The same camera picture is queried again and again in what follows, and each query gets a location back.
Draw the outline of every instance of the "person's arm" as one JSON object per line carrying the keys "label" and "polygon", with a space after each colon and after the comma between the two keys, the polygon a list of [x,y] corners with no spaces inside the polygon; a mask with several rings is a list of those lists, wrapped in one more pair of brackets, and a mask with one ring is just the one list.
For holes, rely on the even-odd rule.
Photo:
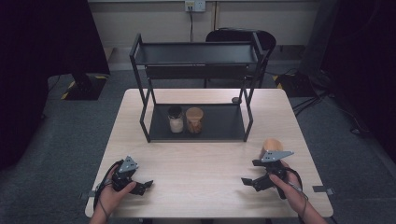
{"label": "person's arm", "polygon": [[[284,166],[289,167],[285,162],[282,161],[282,163]],[[270,175],[270,179],[285,192],[285,196],[289,201],[290,207],[298,213],[305,224],[327,223],[301,192],[279,179],[276,175]],[[298,183],[297,177],[291,172],[288,172],[287,181],[299,188],[301,187]]]}
{"label": "person's arm", "polygon": [[[115,166],[111,172],[109,172],[107,179],[111,180],[111,176],[115,172],[117,166]],[[132,182],[125,186],[124,189],[116,192],[113,186],[110,184],[106,185],[102,190],[98,203],[94,209],[93,215],[90,220],[90,224],[106,224],[108,217],[113,213],[114,209],[120,204],[122,198],[127,195],[136,186],[135,182]]]}

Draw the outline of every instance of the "gray carpet floor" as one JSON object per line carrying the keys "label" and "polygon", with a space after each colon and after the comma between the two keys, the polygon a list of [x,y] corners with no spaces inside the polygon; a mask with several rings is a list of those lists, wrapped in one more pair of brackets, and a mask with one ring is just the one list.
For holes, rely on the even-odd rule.
{"label": "gray carpet floor", "polygon": [[[286,72],[285,65],[267,70]],[[73,80],[51,77],[44,110],[46,118],[20,162],[0,172],[0,223],[88,223],[85,201],[79,198],[92,188],[122,96],[136,88],[132,71],[114,71],[97,101],[65,101],[62,94]],[[202,80],[154,83],[159,88],[202,88]],[[239,83],[211,80],[209,88],[238,88]],[[266,76],[264,88],[275,88]],[[290,98],[297,105],[306,98]],[[297,120],[338,223],[395,223],[396,179],[394,164],[373,138],[349,131],[350,116],[336,99],[323,100],[304,110]],[[299,223],[295,218],[276,224]],[[137,223],[116,219],[110,223]]]}

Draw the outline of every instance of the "wooden table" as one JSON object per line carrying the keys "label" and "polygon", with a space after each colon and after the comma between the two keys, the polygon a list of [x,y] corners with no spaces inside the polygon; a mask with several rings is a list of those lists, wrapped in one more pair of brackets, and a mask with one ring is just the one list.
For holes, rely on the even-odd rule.
{"label": "wooden table", "polygon": [[[161,103],[224,103],[238,93],[231,89],[156,89],[156,99]],[[139,91],[128,90],[92,189],[115,161],[130,155],[139,165],[133,180],[154,180],[154,184],[144,196],[127,195],[114,217],[297,217],[288,202],[279,199],[276,189],[256,192],[241,181],[241,177],[263,175],[263,168],[254,167],[251,161],[258,159],[263,141],[273,137],[285,150],[294,151],[284,161],[299,172],[309,201],[322,216],[330,217],[327,194],[313,191],[312,186],[322,183],[285,92],[255,90],[251,108],[254,122],[247,142],[148,143],[138,122],[142,110]],[[248,120],[243,106],[242,111]],[[152,104],[145,119],[148,126],[151,113]],[[90,198],[85,211],[88,217],[92,205]]]}

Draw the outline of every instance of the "black metal shelf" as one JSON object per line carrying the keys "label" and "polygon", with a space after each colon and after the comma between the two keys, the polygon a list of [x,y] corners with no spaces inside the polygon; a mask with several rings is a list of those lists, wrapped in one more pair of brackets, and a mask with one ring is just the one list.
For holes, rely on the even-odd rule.
{"label": "black metal shelf", "polygon": [[[134,77],[143,102],[140,124],[151,141],[247,141],[253,123],[250,100],[255,82],[260,75],[263,60],[262,47],[255,34],[250,42],[205,42],[205,43],[143,43],[140,34],[136,36],[130,52]],[[148,78],[148,91],[143,92],[138,65],[144,65]],[[249,94],[245,89],[246,76],[253,76]],[[204,110],[203,131],[189,133],[186,122],[184,132],[172,133],[169,128],[167,109],[169,104],[157,103],[151,80],[184,78],[224,78],[242,82],[238,99],[224,104],[176,104],[185,111],[198,106]],[[149,97],[154,109],[149,131],[144,123]],[[240,102],[247,105],[249,122],[247,128]]]}
{"label": "black metal shelf", "polygon": [[184,114],[187,109],[198,106],[204,111],[203,130],[190,133],[184,117],[182,133],[172,133],[168,121],[168,104],[156,104],[152,114],[149,137],[151,141],[243,141],[244,122],[240,104],[200,105],[180,104]]}

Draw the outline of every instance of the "black chair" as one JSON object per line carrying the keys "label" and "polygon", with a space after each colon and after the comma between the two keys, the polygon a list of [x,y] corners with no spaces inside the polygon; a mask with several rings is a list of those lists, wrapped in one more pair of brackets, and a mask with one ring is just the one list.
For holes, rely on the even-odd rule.
{"label": "black chair", "polygon": [[[220,42],[220,41],[250,41],[252,34],[256,33],[259,38],[262,50],[266,52],[264,60],[262,61],[261,71],[259,76],[259,88],[262,87],[265,69],[268,64],[269,57],[276,46],[276,39],[273,35],[262,30],[251,30],[241,28],[219,28],[210,32],[206,36],[206,42]],[[247,80],[252,80],[253,77],[247,77]],[[207,79],[205,79],[204,87],[206,88]]]}

